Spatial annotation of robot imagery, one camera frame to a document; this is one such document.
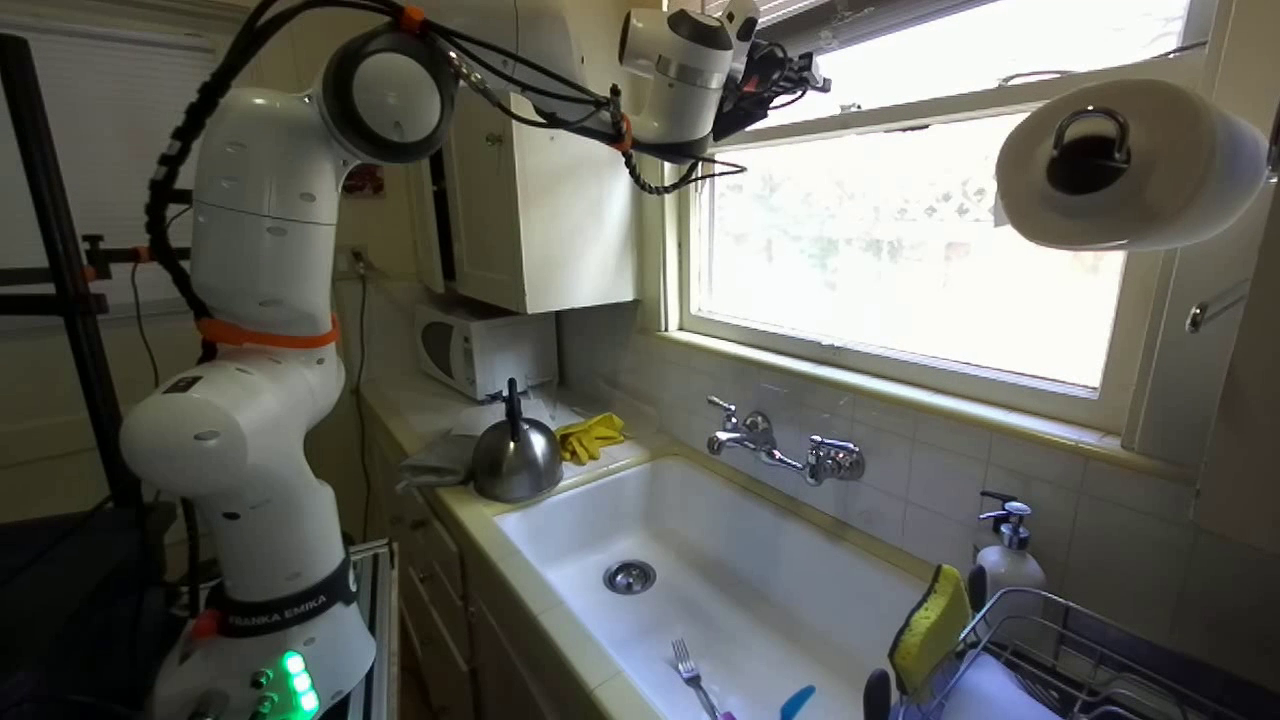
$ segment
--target window sill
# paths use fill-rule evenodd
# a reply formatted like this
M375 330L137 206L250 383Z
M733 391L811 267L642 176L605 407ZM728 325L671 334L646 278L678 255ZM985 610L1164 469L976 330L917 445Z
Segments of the window sill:
M1134 456L1127 449L1121 449L1121 436L1112 434L1094 434L1083 425L1062 425L1062 421L1047 421L1047 415L1033 415L1033 414L1012 414L1001 404L979 404L979 401L963 401L963 395L946 395L946 391L930 391L930 388L917 388L917 383L900 383L900 381L883 381L883 375L863 375L863 371L847 371L847 369L827 369L827 365L811 365L811 361L794 361L794 356L779 356L779 352L765 352L765 350L743 350L743 344L728 344L717 337L696 337L696 334L654 334L666 344L692 350L692 352L713 352L713 356L728 356L728 361L743 361L756 369L770 369L794 381L811 381L811 383L827 383L839 391L860 391L860 395L877 395L877 401L890 401L890 404L906 404L917 414L937 414L937 415L953 415L953 421L969 421L969 425L985 425L993 434L1012 434L1012 436L1033 436L1055 449L1070 449L1094 459L1112 459L1134 474L1156 474L1156 476L1175 476L1186 480L1185 469Z

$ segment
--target paper towel roll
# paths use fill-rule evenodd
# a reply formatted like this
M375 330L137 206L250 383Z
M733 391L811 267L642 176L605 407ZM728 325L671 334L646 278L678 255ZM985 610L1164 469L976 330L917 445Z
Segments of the paper towel roll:
M1267 180L1262 138L1158 80L1034 109L1001 148L1006 223L1047 247L1181 247L1228 229Z

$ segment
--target metal kettle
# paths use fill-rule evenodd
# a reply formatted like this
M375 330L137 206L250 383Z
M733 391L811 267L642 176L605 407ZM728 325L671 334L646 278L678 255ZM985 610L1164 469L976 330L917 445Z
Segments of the metal kettle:
M524 506L560 483L557 434L521 407L515 375L507 381L504 421L481 434L468 480L481 498Z

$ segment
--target sink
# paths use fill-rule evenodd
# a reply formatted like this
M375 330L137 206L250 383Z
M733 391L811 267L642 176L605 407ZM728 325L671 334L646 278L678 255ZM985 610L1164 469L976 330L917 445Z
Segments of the sink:
M924 594L878 543L677 456L497 523L654 715L705 715L671 642L737 720L779 715L802 687L799 720L860 715L863 678Z

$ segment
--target soap dispenser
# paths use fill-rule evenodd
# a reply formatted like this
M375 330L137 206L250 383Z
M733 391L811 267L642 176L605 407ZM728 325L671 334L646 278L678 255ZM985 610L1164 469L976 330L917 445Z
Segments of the soap dispenser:
M979 519L993 523L1001 536L995 543L976 553L976 569L985 569L985 597L995 597L1001 589L1043 589L1043 569L1033 558L1033 506L1005 498L1005 493L985 493L989 501L1001 501L1001 507L979 512Z

